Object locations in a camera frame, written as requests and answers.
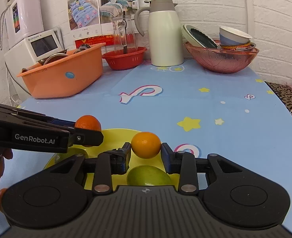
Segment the white water purifier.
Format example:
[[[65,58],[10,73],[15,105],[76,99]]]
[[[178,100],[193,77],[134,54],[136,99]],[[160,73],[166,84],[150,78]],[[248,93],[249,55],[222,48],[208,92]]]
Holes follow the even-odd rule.
[[[0,17],[0,48],[3,29],[7,31],[9,48],[24,38],[44,31],[40,0],[12,0]]]

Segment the green white dish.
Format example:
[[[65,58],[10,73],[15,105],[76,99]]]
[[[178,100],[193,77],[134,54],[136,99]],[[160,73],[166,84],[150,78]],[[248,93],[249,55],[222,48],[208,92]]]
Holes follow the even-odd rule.
[[[212,49],[218,48],[218,45],[216,44],[216,42],[214,42],[214,40],[212,40],[209,36],[205,35],[199,29],[191,25],[184,24],[182,25],[181,30],[184,38],[192,46]]]

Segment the blue patterned tablecloth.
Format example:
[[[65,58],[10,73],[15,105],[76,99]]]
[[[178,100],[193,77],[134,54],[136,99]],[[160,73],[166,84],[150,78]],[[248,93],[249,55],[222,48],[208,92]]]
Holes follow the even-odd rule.
[[[75,96],[30,98],[22,107],[72,121],[91,114],[104,129],[153,132],[171,147],[189,143],[202,156],[220,154],[288,191],[284,225],[292,232],[292,114],[250,68],[218,74],[193,60],[171,69],[106,68]]]

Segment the yellow orange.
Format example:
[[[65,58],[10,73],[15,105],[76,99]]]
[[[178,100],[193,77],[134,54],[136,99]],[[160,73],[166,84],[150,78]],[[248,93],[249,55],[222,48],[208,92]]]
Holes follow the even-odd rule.
[[[151,159],[160,152],[160,138],[151,132],[139,132],[131,140],[131,148],[136,156]]]

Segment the yellow plastic plate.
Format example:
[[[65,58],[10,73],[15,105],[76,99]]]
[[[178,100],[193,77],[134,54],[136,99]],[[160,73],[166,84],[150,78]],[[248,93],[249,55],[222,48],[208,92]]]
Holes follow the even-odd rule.
[[[125,142],[131,142],[132,138],[139,132],[140,131],[131,130],[131,129],[124,129],[124,128],[106,129],[106,130],[102,130],[102,134],[104,136],[104,139],[103,139],[103,143],[100,146],[98,146],[98,147],[83,147],[80,145],[74,145],[72,147],[84,149],[87,152],[89,158],[97,157],[98,154],[100,154],[102,152],[109,151],[112,149],[121,148]],[[50,158],[48,163],[45,165],[44,169],[55,165],[54,156],[52,156]],[[160,153],[154,158],[143,159],[143,158],[139,158],[138,156],[136,156],[134,154],[134,152],[132,151],[131,152],[131,159],[129,162],[128,172],[132,168],[137,167],[139,165],[151,165],[151,166],[154,166],[154,167],[161,169],[162,171],[165,171]],[[126,177],[127,177],[128,172],[124,175],[112,175],[113,191],[116,190],[118,185],[127,185]],[[171,178],[173,185],[175,186],[176,189],[178,189],[179,176],[180,176],[179,174],[169,175],[169,177]],[[86,190],[92,189],[93,178],[94,178],[94,174],[87,175],[87,180],[85,183]]]

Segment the copper pink bowl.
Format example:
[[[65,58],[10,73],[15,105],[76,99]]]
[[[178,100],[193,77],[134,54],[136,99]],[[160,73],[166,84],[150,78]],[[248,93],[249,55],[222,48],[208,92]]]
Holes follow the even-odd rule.
[[[189,42],[184,43],[184,46],[199,65],[207,70],[224,74],[237,73],[245,69],[259,53],[257,48],[247,51],[230,51],[195,47]]]

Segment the white blue cup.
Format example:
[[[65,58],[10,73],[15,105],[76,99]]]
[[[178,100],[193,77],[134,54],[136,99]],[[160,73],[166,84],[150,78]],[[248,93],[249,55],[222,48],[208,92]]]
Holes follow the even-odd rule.
[[[249,34],[228,26],[219,28],[220,44],[225,46],[238,46],[251,41],[252,36]]]

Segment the glass pitcher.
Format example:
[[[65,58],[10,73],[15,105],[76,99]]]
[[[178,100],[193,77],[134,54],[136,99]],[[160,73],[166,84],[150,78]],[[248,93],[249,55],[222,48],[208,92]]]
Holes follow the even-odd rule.
[[[137,51],[136,37],[132,27],[131,16],[123,15],[112,19],[114,31],[115,54],[128,54]]]

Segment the red plastic basket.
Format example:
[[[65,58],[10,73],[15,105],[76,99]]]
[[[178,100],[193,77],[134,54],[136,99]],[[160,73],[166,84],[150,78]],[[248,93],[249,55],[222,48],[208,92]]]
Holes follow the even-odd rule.
[[[143,62],[146,47],[130,48],[128,53],[124,54],[123,50],[111,51],[102,55],[108,66],[112,70],[127,70],[139,66]]]

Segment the green fruit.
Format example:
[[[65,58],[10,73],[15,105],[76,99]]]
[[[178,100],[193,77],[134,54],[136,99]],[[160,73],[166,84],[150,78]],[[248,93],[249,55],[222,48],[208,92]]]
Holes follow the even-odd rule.
[[[85,158],[89,158],[87,152],[82,148],[77,147],[69,147],[67,150],[67,153],[57,153],[54,156],[55,163],[59,163],[60,161],[63,161],[71,156],[74,155],[83,155]]]
[[[150,165],[140,165],[131,169],[127,174],[126,182],[129,186],[165,186],[173,184],[166,172]]]

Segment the white water dispenser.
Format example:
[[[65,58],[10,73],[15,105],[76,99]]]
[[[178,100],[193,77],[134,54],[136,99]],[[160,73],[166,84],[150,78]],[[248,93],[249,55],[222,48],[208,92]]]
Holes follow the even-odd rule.
[[[46,59],[55,53],[64,50],[60,28],[47,30],[36,35],[24,38],[5,53],[5,64],[14,88],[21,101],[25,101],[31,95],[22,78],[18,74],[22,69],[35,65],[42,59]]]

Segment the white thermos jug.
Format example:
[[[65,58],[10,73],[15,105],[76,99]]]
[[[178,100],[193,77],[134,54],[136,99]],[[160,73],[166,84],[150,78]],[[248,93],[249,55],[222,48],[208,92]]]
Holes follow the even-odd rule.
[[[148,7],[140,8],[134,16],[135,26],[141,36],[145,33],[139,15],[149,11],[147,32],[150,57],[156,67],[177,66],[184,62],[182,31],[173,0],[148,0]]]

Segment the orange plastic basket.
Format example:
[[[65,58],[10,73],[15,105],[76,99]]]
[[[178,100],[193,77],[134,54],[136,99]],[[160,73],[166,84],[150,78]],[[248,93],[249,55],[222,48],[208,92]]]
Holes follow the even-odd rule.
[[[36,63],[20,73],[29,93],[34,98],[63,98],[75,95],[101,77],[102,51],[105,43],[94,44],[89,49],[76,52],[45,65]]]

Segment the bedding poster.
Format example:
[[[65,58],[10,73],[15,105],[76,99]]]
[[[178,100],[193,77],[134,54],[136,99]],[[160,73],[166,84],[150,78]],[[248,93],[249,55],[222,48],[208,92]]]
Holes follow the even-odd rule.
[[[113,21],[133,16],[138,0],[67,0],[67,13],[75,46],[114,44]]]

